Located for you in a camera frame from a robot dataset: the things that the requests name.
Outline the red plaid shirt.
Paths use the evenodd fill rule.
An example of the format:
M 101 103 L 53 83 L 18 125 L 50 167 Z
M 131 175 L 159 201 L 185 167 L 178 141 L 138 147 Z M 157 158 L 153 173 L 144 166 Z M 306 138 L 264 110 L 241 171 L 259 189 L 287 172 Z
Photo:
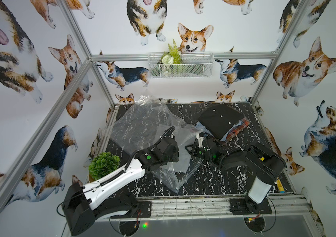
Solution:
M 243 129 L 249 126 L 249 120 L 244 117 L 237 124 L 235 124 L 227 133 L 226 140 L 231 141 L 234 137 L 236 137 Z

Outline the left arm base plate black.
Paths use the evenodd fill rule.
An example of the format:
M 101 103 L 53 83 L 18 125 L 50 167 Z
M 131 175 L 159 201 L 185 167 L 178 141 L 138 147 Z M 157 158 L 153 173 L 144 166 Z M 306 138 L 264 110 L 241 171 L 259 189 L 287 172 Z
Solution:
M 151 201 L 142 201 L 135 204 L 131 209 L 124 215 L 112 216 L 111 219 L 129 219 L 129 218 L 150 218 L 152 211 Z

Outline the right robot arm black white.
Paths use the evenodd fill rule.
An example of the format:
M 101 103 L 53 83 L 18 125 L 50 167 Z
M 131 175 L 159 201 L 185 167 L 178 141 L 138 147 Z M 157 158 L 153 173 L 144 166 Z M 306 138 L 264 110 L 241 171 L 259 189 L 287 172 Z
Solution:
M 240 214 L 271 213 L 266 196 L 286 167 L 285 161 L 270 148 L 256 142 L 246 148 L 230 150 L 205 133 L 196 136 L 185 150 L 195 158 L 207 161 L 218 170 L 246 166 L 253 173 L 253 183 L 241 202 L 231 202 L 231 212 Z

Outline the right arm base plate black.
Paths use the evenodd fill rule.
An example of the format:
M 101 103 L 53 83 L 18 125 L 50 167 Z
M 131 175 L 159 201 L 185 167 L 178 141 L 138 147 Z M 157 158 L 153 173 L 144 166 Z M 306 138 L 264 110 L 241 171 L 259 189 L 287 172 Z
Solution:
M 246 198 L 232 198 L 229 200 L 230 212 L 234 215 L 258 215 L 258 214 L 272 214 L 269 201 L 265 198 L 262 203 L 255 203 L 249 197 Z

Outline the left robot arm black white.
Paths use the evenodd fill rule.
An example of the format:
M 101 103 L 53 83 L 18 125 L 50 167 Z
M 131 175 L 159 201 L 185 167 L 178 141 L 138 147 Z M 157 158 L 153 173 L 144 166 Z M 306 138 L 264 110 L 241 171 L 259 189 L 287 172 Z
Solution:
M 173 126 L 168 128 L 155 144 L 135 151 L 124 166 L 105 177 L 84 186 L 76 183 L 69 187 L 60 207 L 72 236 L 88 230 L 100 217 L 131 217 L 137 213 L 140 203 L 133 195 L 111 195 L 161 166 L 178 161 L 174 130 Z

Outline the grey button shirt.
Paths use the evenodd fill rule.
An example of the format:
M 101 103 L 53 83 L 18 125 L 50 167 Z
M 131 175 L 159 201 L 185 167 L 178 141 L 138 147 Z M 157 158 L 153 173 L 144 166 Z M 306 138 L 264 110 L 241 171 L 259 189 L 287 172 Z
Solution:
M 197 161 L 198 158 L 192 156 L 184 147 L 180 147 L 178 162 L 172 163 L 172 167 L 176 173 L 186 173 Z

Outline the clear plastic vacuum bag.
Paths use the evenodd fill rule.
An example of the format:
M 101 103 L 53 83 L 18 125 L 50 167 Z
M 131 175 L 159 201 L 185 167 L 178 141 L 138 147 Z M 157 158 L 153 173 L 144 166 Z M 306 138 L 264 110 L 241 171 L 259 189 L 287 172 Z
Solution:
M 193 144 L 196 135 L 203 130 L 184 120 L 184 107 L 184 104 L 164 103 L 151 96 L 142 96 L 114 123 L 110 140 L 131 155 L 155 144 L 165 130 L 174 126 L 178 148 Z M 152 174 L 171 191 L 178 193 L 199 165 L 198 159 L 186 173 L 176 173 L 172 163 L 167 163 Z

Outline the black button shirt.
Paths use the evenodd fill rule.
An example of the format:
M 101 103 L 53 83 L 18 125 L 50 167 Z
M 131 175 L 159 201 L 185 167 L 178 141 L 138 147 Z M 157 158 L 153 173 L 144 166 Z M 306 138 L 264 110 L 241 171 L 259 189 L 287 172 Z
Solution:
M 217 104 L 207 108 L 198 118 L 200 122 L 213 137 L 222 140 L 226 139 L 229 131 L 241 120 L 245 118 L 244 114 L 235 109 L 224 105 Z

